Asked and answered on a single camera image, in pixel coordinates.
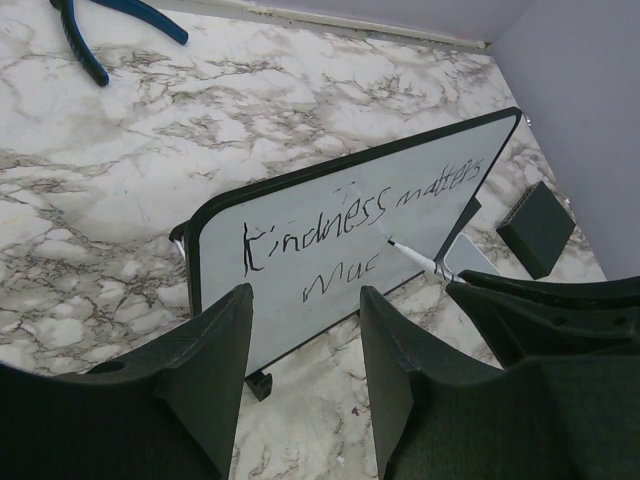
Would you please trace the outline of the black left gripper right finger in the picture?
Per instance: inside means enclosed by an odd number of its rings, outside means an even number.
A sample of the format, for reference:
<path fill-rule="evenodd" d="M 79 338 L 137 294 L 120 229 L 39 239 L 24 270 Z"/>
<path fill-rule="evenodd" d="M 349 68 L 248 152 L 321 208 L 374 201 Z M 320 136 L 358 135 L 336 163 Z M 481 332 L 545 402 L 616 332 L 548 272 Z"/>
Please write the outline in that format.
<path fill-rule="evenodd" d="M 476 360 L 372 287 L 360 326 L 383 479 L 635 479 L 639 354 Z"/>

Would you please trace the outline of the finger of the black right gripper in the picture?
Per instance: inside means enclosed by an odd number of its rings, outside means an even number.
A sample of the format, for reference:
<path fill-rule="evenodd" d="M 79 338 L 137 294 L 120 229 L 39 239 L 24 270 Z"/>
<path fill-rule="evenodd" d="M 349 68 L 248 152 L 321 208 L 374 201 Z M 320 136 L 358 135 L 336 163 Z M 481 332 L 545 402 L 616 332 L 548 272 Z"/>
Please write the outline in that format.
<path fill-rule="evenodd" d="M 639 354 L 639 278 L 525 281 L 465 270 L 446 286 L 495 358 Z"/>

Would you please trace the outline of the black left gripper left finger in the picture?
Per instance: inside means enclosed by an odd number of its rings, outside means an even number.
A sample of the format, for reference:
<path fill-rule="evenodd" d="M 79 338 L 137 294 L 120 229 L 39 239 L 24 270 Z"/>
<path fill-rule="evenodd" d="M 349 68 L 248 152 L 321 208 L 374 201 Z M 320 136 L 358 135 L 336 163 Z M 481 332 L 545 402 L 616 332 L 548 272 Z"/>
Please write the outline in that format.
<path fill-rule="evenodd" d="M 5 479 L 225 479 L 253 291 L 233 288 L 170 332 L 89 371 L 1 368 Z"/>

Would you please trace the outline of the black whiteboard marker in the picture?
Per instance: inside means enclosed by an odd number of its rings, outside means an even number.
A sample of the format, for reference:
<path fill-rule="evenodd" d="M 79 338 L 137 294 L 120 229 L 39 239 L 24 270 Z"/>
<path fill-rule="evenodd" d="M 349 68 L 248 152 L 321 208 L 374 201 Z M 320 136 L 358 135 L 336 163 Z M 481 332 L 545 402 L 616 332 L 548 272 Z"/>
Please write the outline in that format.
<path fill-rule="evenodd" d="M 410 247 L 399 244 L 391 239 L 389 239 L 387 243 L 397 251 L 399 251 L 406 258 L 410 259 L 415 264 L 420 266 L 427 275 L 437 278 L 443 282 L 465 283 L 465 280 L 463 280 L 458 275 L 454 274 L 450 270 L 447 270 L 444 266 L 436 263 L 434 260 L 421 255 Z"/>

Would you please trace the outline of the black framed whiteboard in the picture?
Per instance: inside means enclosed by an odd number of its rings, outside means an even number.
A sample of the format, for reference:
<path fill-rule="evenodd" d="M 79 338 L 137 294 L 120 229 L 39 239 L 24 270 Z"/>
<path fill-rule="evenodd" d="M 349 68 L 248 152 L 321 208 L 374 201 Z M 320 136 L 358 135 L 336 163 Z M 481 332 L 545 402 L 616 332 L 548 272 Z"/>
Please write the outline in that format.
<path fill-rule="evenodd" d="M 514 134 L 510 107 L 219 194 L 170 233 L 199 313 L 232 286 L 254 292 L 246 383 L 267 398 L 267 369 L 440 260 L 478 211 L 477 193 Z"/>

